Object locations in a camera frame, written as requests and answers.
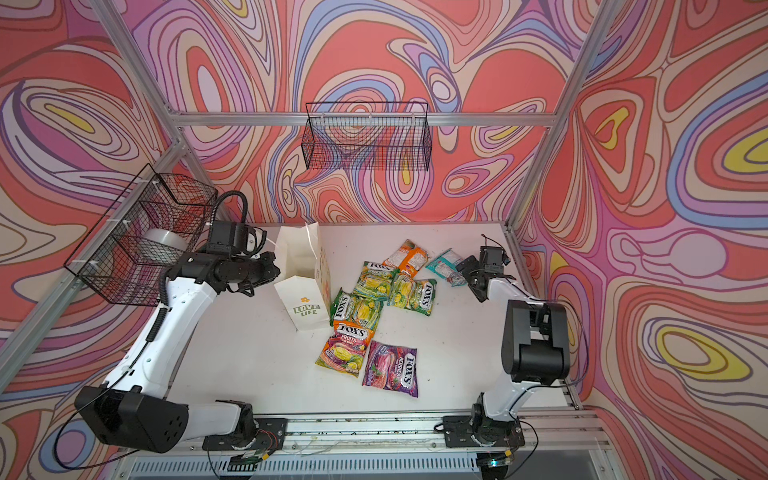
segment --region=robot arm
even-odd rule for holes
[[[443,419],[445,431],[451,432],[446,433],[448,446],[465,446],[461,442],[468,439],[484,447],[497,442],[524,445],[517,411],[531,390],[564,379],[571,366],[565,309],[535,298],[513,276],[505,275],[504,266],[509,262],[504,248],[485,245],[480,247],[480,260],[471,256],[457,266],[480,302],[506,305],[501,351],[504,373],[489,391],[480,394],[467,419]],[[541,338],[532,338],[532,330]],[[457,438],[459,443],[449,443]]]
[[[181,405],[164,399],[184,347],[216,296],[232,291],[231,283],[252,296],[255,287],[280,274],[274,253],[255,256],[265,233],[258,247],[249,248],[251,231],[242,222],[212,221],[206,246],[185,253],[164,273],[161,304],[127,355],[99,387],[78,393],[75,407],[102,443],[165,453],[180,441],[209,435],[228,435],[227,443],[235,447],[253,441],[257,429],[250,404]]]

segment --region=candy bag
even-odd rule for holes
[[[371,342],[362,384],[419,397],[416,387],[416,349]]]
[[[362,359],[373,338],[373,330],[352,322],[334,322],[333,329],[333,335],[326,342],[315,364],[358,376]]]
[[[396,273],[396,268],[381,263],[365,262],[352,293],[371,300],[382,302],[388,300],[389,292],[392,290],[392,279],[395,278]]]
[[[376,330],[383,308],[384,302],[345,293],[343,289],[339,289],[331,304],[331,325],[334,322],[352,322]]]
[[[432,278],[416,280],[414,284],[406,310],[413,310],[427,316],[431,315],[432,304],[435,302],[435,285],[437,285],[437,280]]]
[[[402,247],[384,260],[384,264],[392,268],[399,268],[401,272],[413,278],[416,272],[427,263],[427,257],[426,250],[416,246],[411,240],[406,240]]]
[[[467,280],[456,270],[456,265],[461,263],[461,261],[462,258],[449,248],[429,262],[427,268],[437,273],[440,278],[450,283],[451,286],[466,285]]]
[[[404,273],[398,273],[395,281],[392,283],[392,293],[389,294],[387,305],[398,308],[406,308],[408,301],[411,300],[411,294],[415,289],[416,282]]]

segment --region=purple candy bag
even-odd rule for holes
[[[385,345],[373,340],[368,351],[363,385],[419,397],[419,389],[416,387],[416,349]]]

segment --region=wire basket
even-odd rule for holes
[[[320,101],[306,104],[301,150],[307,170],[429,170],[429,104]]]
[[[210,185],[185,175],[152,171],[150,180],[139,180],[139,173],[131,182],[146,185],[122,218],[108,220],[116,225],[96,251],[87,260],[72,259],[101,221],[65,263],[67,270],[109,303],[157,305],[159,276],[194,248],[217,197]],[[126,190],[118,198],[125,198]]]

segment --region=vent grille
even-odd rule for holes
[[[467,452],[370,455],[273,455],[259,465],[228,465],[225,458],[211,458],[219,475],[340,475],[345,473],[447,473],[479,472],[476,456]],[[132,478],[210,476],[206,456],[137,458]]]

